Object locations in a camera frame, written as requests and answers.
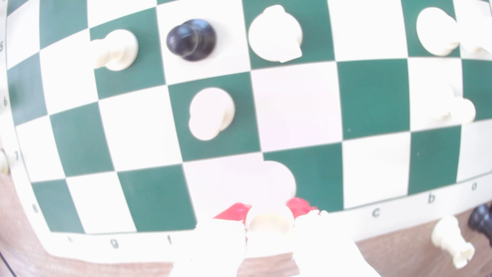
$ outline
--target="white pawn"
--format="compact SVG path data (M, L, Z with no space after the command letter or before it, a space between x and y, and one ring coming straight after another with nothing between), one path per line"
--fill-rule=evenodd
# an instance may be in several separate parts
M114 30L104 39L91 41L91 56L94 69L106 67L120 71L133 64L138 54L138 41L127 30Z
M475 120L477 112L473 102L455 96L449 84L428 84L428 86L431 91L429 107L435 119L443 120L451 117L460 124L468 124Z
M7 175L10 172L7 155L3 149L0 150L0 174Z
M448 251L453 257L457 269L465 267L475 254L475 247L461 236L458 220L454 216L446 216L439 220L431 236L432 244Z
M197 139L211 140L231 124L235 112L234 101L227 92L204 89L191 100L189 129Z
M443 10L430 7L417 17L417 36L422 46L436 56L446 56L460 44L458 24Z
M248 38L253 51L267 61L285 63L303 55L301 25L281 5L258 15L249 27Z

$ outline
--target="green square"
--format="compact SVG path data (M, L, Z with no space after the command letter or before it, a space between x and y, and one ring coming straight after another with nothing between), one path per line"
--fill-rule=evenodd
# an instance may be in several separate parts
M341 143L263 153L287 166L295 177L296 197L326 211L343 209Z
M417 17L425 8L438 7L456 19L453 0L401 0L401 7L403 8L403 17L405 20L408 56L433 57L434 55L427 52L417 37ZM459 58L460 48L456 48L448 56Z
M87 0L39 3L39 43L41 49L87 28Z
M462 60L463 97L477 110L475 120L492 118L492 62Z
M65 180L33 183L32 189L51 232L85 233Z
M344 139L410 129L406 59L337 66Z
M412 133L408 194L456 182L461 126Z
M8 0L7 15L10 15L13 11L22 6L27 1L28 0Z
M236 107L231 125L212 140L195 138L189 130L189 106L201 90L225 90ZM174 122L184 161L260 151L256 114L249 72L169 86Z
M163 85L164 68L160 53L157 12L150 8L91 28L91 40L105 38L111 31L125 29L138 40L138 55L133 64L121 71L106 67L95 69L99 99L125 92Z
M14 124L31 121L48 114L44 101L39 53L7 71L8 92Z
M292 14L301 24L303 29L303 42L301 44L303 56L283 64L274 63L258 57L250 47L251 68L333 61L335 59L330 14L326 0L243 0L246 31L249 30L251 22L267 7L277 4L282 5L285 11Z
M167 2L171 2L171 1L175 1L175 0L157 0L157 5L164 4L164 3L167 3Z
M195 228L181 165L119 172L118 176L137 231Z
M66 176L113 170L97 103L50 116Z

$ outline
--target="chess piece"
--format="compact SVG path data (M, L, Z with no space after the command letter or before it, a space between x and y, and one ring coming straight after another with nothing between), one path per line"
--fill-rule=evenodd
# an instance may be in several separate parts
M448 251L457 269L465 267L475 254L475 247L461 236L458 220L445 216L434 226L431 240L434 246Z
M425 8L418 15L417 36L422 46L436 56L449 55L460 43L458 24L436 7Z
M189 129L197 139L211 140L231 124L235 112L234 101L227 92L204 89L191 100Z
M201 19L192 19L174 27L166 39L169 51L188 61L199 61L209 56L216 41L212 26Z
M7 175L10 172L7 155L3 149L0 150L0 174Z
M484 16L472 7L467 8L467 12L460 17L460 22L458 22L461 45L471 53L479 53L484 49L492 54L492 35L490 35L492 34L492 17Z
M429 84L429 109L433 117L442 120L452 117L460 124L468 124L475 120L475 105L469 99L455 96L453 88L448 84Z
M127 30L114 30L104 39L91 41L94 69L106 67L112 71L121 71L133 64L137 54L137 38Z
M326 211L296 218L292 256L300 276L381 277L344 231Z
M249 44L262 59L285 63L301 57L301 25L281 5L274 5L258 15L248 32Z
M486 204L476 207L468 219L468 226L489 238L492 246L492 214Z
M236 276L246 252L245 227L241 221L210 219L199 222L187 247L175 251L169 277Z
M292 252L293 227L294 216L285 204L254 205L246 216L247 256Z

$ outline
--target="white square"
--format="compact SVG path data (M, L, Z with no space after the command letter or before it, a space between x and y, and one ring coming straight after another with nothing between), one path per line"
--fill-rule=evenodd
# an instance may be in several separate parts
M251 82L262 151L342 140L335 62L253 70Z
M39 52L39 0L29 0L7 17L7 69Z
M403 132L342 142L344 208L408 193L410 137Z
M458 23L467 23L476 20L479 17L491 17L491 6L488 1L483 0L453 0L455 7L456 21ZM483 29L482 35L490 36L490 29ZM472 53L466 51L460 44L460 56L463 59L471 60L489 60L492 61L492 54L484 49L481 49L478 53Z
M400 0L328 0L335 60L408 56Z
M283 164L250 153L185 162L183 169L197 221L209 220L237 202L260 207L295 195L295 179Z
M16 129L31 182L65 178L50 117L36 118Z
M69 177L66 183L87 234L137 230L116 172Z
M457 181L492 172L492 119L461 127Z
M48 114L98 100L94 68L87 55L89 29L59 40L39 52Z
M156 5L157 0L87 0L87 22L92 28Z
M109 97L99 108L116 171L183 161L167 86Z
M207 58L190 62L172 54L167 48L166 39L171 29L194 18L212 25L217 43ZM157 19L167 84L250 70L241 0L172 1L157 7Z
M459 125L451 117L436 119L433 104L440 92L436 86L450 85L455 96L463 96L463 74L460 58L408 58L410 90L410 130L421 131Z

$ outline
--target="wooden table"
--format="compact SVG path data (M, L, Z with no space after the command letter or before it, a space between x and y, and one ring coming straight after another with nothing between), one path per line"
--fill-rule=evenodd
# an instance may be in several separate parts
M476 248L475 257L456 270L451 256L430 241L435 222L357 243L367 261L384 277L486 277L492 273L492 248L482 234L467 226L471 211L459 214L463 237ZM10 176L0 176L0 252L18 277L165 277L169 263L92 264L50 256L41 246L17 197ZM291 254L246 259L241 277L287 277L299 273ZM0 261L0 276L10 272Z

